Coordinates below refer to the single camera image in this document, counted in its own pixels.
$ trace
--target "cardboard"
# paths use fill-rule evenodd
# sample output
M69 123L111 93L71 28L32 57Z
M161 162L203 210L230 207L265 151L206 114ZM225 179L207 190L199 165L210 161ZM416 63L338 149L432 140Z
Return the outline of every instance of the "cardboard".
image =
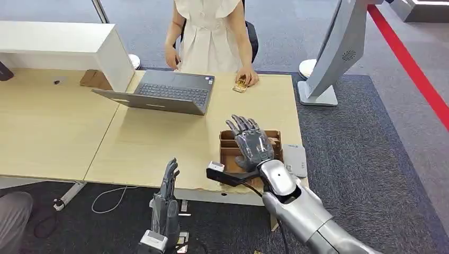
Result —
M96 87L102 90L113 90L109 81L99 70L87 70L79 82L80 86Z
M280 161L284 161L281 133L279 131L265 131L271 145L274 149L274 158ZM230 130L220 132L220 163L224 165L224 171L230 173L244 173L245 171L240 168L235 158L240 156L241 152L234 140L234 134ZM248 184L256 189L263 189L263 182L260 177L248 181Z

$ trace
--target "laptop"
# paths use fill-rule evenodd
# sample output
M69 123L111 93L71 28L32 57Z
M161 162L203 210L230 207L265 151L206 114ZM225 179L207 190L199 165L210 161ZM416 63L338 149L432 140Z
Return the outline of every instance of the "laptop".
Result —
M209 75L146 70L133 94L92 91L128 107L205 115L214 81Z

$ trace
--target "table leg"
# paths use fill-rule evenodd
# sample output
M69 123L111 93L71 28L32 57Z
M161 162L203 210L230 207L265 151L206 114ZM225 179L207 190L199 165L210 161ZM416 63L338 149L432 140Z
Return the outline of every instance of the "table leg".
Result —
M271 228L271 232L276 231L276 229L279 227L279 224L277 223L277 219L275 216L273 216L272 214L270 214L270 228Z
M61 211L64 209L64 207L67 206L67 204L75 197L76 194L78 194L79 191L86 185L86 182L75 182L73 186L62 196L61 201L63 204L58 205L55 204L53 207L56 209L56 211Z

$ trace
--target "woman's hand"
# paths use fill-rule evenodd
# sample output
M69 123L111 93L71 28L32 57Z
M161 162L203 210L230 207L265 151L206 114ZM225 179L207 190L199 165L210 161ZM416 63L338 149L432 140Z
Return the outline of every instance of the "woman's hand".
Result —
M249 66L243 66L240 68L240 70L237 72L236 76L236 82L242 77L245 77L245 85L246 86L253 86L257 82L259 82L259 76L257 73L253 70L253 67L251 65Z
M170 68L174 70L178 69L177 63L181 62L181 58L179 57L178 52L176 52L176 49L173 48L172 45L165 46L165 62L168 66L170 66Z

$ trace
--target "red line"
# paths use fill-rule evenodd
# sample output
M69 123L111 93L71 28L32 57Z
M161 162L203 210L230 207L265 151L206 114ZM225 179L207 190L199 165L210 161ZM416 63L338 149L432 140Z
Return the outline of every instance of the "red line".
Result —
M440 121L449 131L449 107L447 106L447 104L432 86L426 75L424 75L423 71L419 68L418 64L410 55L407 48L404 46L401 40L399 40L398 36L395 34L391 26L382 16L382 13L380 13L379 9L375 5L370 4L368 5L368 12L373 18L374 23L378 26L380 32L385 38L385 41L387 41L394 55L398 58L401 65L404 67L408 76L410 76L411 80L413 80L418 90L421 92Z

